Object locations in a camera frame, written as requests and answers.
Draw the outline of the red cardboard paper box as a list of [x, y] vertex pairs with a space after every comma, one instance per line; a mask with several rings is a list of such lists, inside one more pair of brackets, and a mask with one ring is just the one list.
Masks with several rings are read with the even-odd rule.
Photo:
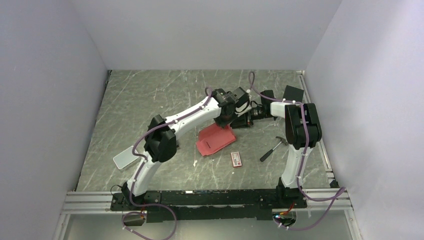
[[195, 144], [202, 156], [209, 156], [235, 141], [236, 135], [231, 127], [227, 125], [222, 128], [213, 123], [199, 132], [198, 140]]

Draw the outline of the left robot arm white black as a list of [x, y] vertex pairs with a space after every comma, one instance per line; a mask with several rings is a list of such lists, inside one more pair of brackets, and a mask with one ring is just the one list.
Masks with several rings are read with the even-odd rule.
[[250, 92], [241, 87], [233, 91], [207, 87], [205, 93], [203, 100], [180, 113], [154, 116], [147, 132], [134, 144], [132, 154], [141, 162], [121, 188], [123, 202], [129, 209], [137, 210], [143, 205], [151, 180], [159, 167], [174, 157], [181, 136], [209, 120], [224, 128], [250, 109]]

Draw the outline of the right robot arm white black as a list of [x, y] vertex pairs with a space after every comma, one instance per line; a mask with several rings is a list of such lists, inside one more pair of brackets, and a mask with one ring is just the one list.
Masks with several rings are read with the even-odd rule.
[[275, 200], [280, 207], [287, 208], [295, 201], [295, 193], [302, 188], [303, 167], [312, 149], [322, 138], [322, 128], [314, 103], [296, 105], [303, 100], [304, 90], [287, 86], [282, 103], [270, 100], [274, 97], [272, 90], [264, 90], [260, 94], [261, 103], [252, 100], [249, 103], [251, 109], [234, 120], [230, 127], [249, 128], [253, 126], [254, 120], [284, 118], [289, 153], [278, 183], [282, 190], [275, 194]]

